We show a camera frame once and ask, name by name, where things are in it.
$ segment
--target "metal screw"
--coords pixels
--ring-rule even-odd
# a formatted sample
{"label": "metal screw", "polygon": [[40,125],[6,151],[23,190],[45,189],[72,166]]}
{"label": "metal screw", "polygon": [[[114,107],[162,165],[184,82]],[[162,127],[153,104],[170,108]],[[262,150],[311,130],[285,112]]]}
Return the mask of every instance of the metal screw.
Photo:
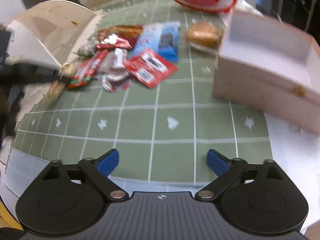
{"label": "metal screw", "polygon": [[110,196],[111,196],[112,198],[116,198],[116,199],[124,198],[125,195],[126,195],[126,193],[125,193],[124,191],[122,191],[122,190],[115,190],[115,191],[112,191],[112,192],[110,193]]}
{"label": "metal screw", "polygon": [[198,193],[198,196],[200,198],[212,198],[214,195],[214,193],[210,190],[201,190],[199,193]]}

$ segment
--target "blue gripper pad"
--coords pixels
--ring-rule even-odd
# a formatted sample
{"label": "blue gripper pad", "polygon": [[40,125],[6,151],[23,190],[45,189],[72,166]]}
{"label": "blue gripper pad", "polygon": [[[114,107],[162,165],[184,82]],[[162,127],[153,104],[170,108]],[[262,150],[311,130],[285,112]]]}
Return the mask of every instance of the blue gripper pad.
{"label": "blue gripper pad", "polygon": [[211,150],[207,153],[207,165],[218,177],[229,169],[228,163]]}
{"label": "blue gripper pad", "polygon": [[97,170],[107,177],[118,166],[118,164],[119,152],[116,149],[113,149],[113,152],[98,163]]}

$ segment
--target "blue snack package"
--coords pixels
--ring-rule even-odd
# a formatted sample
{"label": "blue snack package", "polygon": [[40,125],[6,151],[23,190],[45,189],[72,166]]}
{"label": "blue snack package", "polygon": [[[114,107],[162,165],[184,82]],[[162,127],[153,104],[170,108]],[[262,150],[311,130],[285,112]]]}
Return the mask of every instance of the blue snack package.
{"label": "blue snack package", "polygon": [[178,61],[179,27],[180,22],[144,25],[143,31],[134,46],[132,56],[150,48],[170,62]]}

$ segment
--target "checkered tablecloth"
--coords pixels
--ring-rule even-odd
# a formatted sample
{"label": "checkered tablecloth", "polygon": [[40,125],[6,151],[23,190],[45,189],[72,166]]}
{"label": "checkered tablecloth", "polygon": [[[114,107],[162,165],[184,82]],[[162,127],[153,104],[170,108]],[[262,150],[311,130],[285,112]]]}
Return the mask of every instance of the checkered tablecloth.
{"label": "checkered tablecloth", "polygon": [[136,83],[108,93],[98,80],[65,91],[49,108],[40,102],[18,125],[12,148],[70,164],[115,147],[120,163],[112,177],[190,185],[216,178],[206,166],[210,148],[249,163],[272,159],[263,112],[212,98],[215,57],[184,39],[193,22],[223,26],[220,17],[172,0],[116,0],[96,9],[107,14],[93,35],[117,24],[180,21],[179,71],[153,90]]}

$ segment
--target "green tablecloth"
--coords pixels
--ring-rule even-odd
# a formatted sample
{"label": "green tablecloth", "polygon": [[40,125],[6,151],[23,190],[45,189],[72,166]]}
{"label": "green tablecloth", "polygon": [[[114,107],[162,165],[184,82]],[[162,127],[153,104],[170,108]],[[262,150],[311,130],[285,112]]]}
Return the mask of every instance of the green tablecloth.
{"label": "green tablecloth", "polygon": [[117,24],[180,21],[179,71],[153,90],[133,84],[108,93],[94,81],[65,91],[50,108],[41,102],[20,122],[13,148],[69,164],[116,147],[120,163],[111,176],[192,185],[216,178],[206,166],[210,148],[249,163],[272,158],[264,114],[212,98],[215,57],[190,49],[184,39],[195,21],[223,25],[218,16],[171,0],[116,0],[96,9],[107,15],[93,35]]}

